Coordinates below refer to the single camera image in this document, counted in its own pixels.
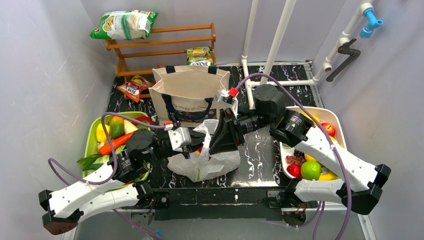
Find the green apple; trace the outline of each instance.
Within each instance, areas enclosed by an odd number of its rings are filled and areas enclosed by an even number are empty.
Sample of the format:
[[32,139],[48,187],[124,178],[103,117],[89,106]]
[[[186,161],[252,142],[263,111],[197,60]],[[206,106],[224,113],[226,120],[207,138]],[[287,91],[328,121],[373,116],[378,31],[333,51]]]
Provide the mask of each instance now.
[[300,168],[300,174],[306,180],[318,180],[321,176],[321,164],[316,161],[306,161]]

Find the blue object on floor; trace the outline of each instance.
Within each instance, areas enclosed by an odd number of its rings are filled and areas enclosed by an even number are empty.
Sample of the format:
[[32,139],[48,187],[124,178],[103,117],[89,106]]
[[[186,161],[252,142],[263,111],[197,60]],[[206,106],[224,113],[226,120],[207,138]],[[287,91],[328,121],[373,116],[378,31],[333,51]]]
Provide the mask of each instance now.
[[368,24],[362,28],[359,36],[361,38],[369,38],[374,32],[374,29],[380,27],[383,24],[383,20],[377,19],[374,16],[374,11],[370,8],[363,12],[363,15],[368,18]]

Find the barcode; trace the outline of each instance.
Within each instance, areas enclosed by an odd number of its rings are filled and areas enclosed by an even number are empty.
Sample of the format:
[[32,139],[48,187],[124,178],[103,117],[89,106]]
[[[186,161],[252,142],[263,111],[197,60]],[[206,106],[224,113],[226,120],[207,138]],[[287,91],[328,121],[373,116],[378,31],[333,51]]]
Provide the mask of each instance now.
[[146,26],[145,26],[146,32],[149,32],[150,33],[150,25],[151,25],[151,22],[149,21],[149,19],[147,19],[146,20]]

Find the robotic arm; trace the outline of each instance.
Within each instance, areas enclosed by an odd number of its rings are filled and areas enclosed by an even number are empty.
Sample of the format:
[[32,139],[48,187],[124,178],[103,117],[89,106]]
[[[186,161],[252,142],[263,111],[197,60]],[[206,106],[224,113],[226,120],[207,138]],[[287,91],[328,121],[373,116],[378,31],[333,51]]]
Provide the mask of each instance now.
[[[367,215],[378,203],[382,187],[391,169],[384,164],[374,166],[354,156],[338,145],[330,145],[313,122],[301,113],[285,107],[285,95],[269,84],[258,86],[254,92],[256,110],[237,112],[237,99],[227,91],[219,91],[216,99],[229,108],[221,110],[220,119],[210,142],[210,154],[236,151],[244,143],[244,135],[270,126],[269,134],[288,146],[311,155],[340,178],[332,181],[293,179],[287,189],[268,202],[273,205],[298,206],[309,201],[325,201],[347,206],[347,188],[341,167],[331,148],[336,148],[352,191],[351,210]],[[154,199],[166,202],[167,198],[155,195],[146,182],[137,182],[125,188],[109,191],[132,181],[147,170],[144,161],[155,161],[183,154],[186,158],[202,146],[204,134],[180,127],[177,122],[165,125],[165,131],[153,135],[139,129],[126,142],[126,149],[118,154],[117,171],[108,182],[91,185],[78,181],[58,191],[39,193],[40,205],[47,211],[42,217],[44,227],[53,235],[65,233],[83,220],[120,207],[146,206]],[[85,180],[106,180],[113,172],[113,160],[105,163]]]

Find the blue faucet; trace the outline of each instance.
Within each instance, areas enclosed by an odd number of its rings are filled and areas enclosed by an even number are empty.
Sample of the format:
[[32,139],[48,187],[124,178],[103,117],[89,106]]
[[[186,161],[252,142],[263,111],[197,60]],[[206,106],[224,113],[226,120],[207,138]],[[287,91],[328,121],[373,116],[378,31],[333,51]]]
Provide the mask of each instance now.
[[383,21],[379,20],[379,19],[377,20],[376,16],[374,16],[374,12],[371,8],[365,10],[363,12],[363,15],[368,18],[368,24],[362,28],[362,31],[360,31],[359,36],[361,38],[367,39],[367,38],[371,37],[371,35],[374,32],[374,29],[380,27],[383,24]]

